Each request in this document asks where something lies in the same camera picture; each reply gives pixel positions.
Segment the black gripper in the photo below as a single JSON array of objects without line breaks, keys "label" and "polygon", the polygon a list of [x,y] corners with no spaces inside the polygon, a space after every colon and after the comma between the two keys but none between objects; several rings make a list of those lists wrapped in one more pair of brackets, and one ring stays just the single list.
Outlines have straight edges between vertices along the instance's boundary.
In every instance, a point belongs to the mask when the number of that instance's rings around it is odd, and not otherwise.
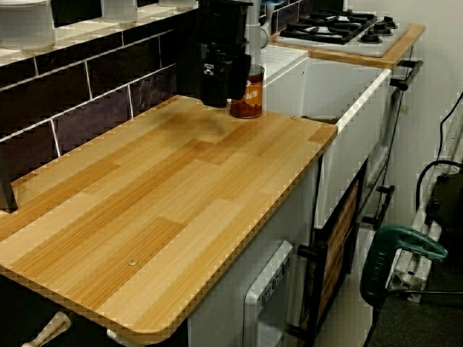
[{"label": "black gripper", "polygon": [[[197,43],[199,50],[197,71],[201,74],[200,99],[206,106],[225,108],[227,95],[232,100],[240,100],[245,94],[250,72],[251,57],[244,45],[220,43]],[[220,61],[229,64],[218,64]]]}]

